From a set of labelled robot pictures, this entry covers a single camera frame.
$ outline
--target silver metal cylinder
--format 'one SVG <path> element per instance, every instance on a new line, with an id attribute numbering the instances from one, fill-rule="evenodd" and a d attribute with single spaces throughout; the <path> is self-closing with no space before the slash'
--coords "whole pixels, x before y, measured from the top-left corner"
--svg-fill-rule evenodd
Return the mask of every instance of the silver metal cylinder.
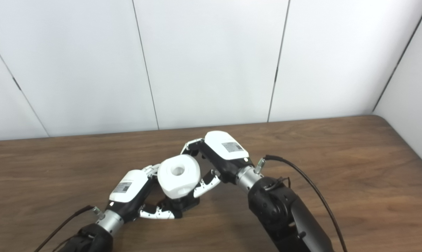
<path id="1" fill-rule="evenodd" d="M 236 177 L 236 184 L 245 192 L 248 193 L 251 187 L 262 178 L 262 174 L 257 174 L 254 167 L 246 166 L 238 172 Z"/>
<path id="2" fill-rule="evenodd" d="M 106 231 L 108 231 L 112 236 L 114 236 L 118 230 L 124 225 L 124 221 L 119 216 L 119 214 L 111 211 L 106 210 L 104 212 L 103 218 L 97 220 L 96 224 L 103 227 Z"/>

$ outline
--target hole in white object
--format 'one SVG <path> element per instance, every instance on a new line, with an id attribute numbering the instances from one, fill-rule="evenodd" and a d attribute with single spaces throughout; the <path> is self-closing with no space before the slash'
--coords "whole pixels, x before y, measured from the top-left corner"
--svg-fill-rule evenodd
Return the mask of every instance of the hole in white object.
<path id="1" fill-rule="evenodd" d="M 171 173 L 175 176 L 180 176 L 184 173 L 184 167 L 182 166 L 173 166 L 171 168 Z"/>

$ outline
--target white object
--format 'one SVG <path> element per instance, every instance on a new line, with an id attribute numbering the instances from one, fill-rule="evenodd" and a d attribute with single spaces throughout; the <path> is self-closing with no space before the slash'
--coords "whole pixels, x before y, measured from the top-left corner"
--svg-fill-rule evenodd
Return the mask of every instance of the white object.
<path id="1" fill-rule="evenodd" d="M 157 129 L 131 0 L 2 0 L 0 54 L 50 136 Z"/>
<path id="2" fill-rule="evenodd" d="M 422 158 L 422 21 L 374 114 Z"/>
<path id="3" fill-rule="evenodd" d="M 131 201 L 148 180 L 143 170 L 129 171 L 110 194 L 110 200 L 124 203 Z"/>
<path id="4" fill-rule="evenodd" d="M 266 122 L 287 3 L 134 1 L 160 129 Z"/>
<path id="5" fill-rule="evenodd" d="M 421 15 L 422 0 L 291 1 L 270 121 L 370 114 Z"/>
<path id="6" fill-rule="evenodd" d="M 0 58 L 0 140 L 48 137 Z"/>
<path id="7" fill-rule="evenodd" d="M 181 198 L 192 191 L 200 180 L 200 167 L 189 155 L 166 159 L 158 168 L 158 182 L 166 196 Z"/>
<path id="8" fill-rule="evenodd" d="M 205 143 L 226 160 L 248 158 L 248 152 L 224 131 L 210 131 L 205 135 Z"/>

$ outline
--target black robot arm segment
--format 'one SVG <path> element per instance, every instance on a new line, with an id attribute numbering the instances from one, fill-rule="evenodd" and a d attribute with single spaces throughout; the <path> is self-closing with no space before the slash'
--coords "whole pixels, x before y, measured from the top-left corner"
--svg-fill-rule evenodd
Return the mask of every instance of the black robot arm segment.
<path id="1" fill-rule="evenodd" d="M 248 204 L 279 251 L 334 252 L 305 204 L 281 180 L 259 179 L 248 192 Z"/>

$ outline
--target cable connector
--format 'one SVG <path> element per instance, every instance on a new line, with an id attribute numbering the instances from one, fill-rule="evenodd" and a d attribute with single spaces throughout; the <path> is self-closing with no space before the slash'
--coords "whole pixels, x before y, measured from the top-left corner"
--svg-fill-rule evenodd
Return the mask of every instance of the cable connector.
<path id="1" fill-rule="evenodd" d="M 96 206 L 93 207 L 91 211 L 99 218 L 99 220 L 102 220 L 105 217 L 105 214 Z"/>
<path id="2" fill-rule="evenodd" d="M 257 164 L 257 166 L 254 168 L 254 173 L 256 174 L 260 174 L 262 168 L 264 167 L 264 165 L 266 164 L 266 160 L 261 158 Z"/>

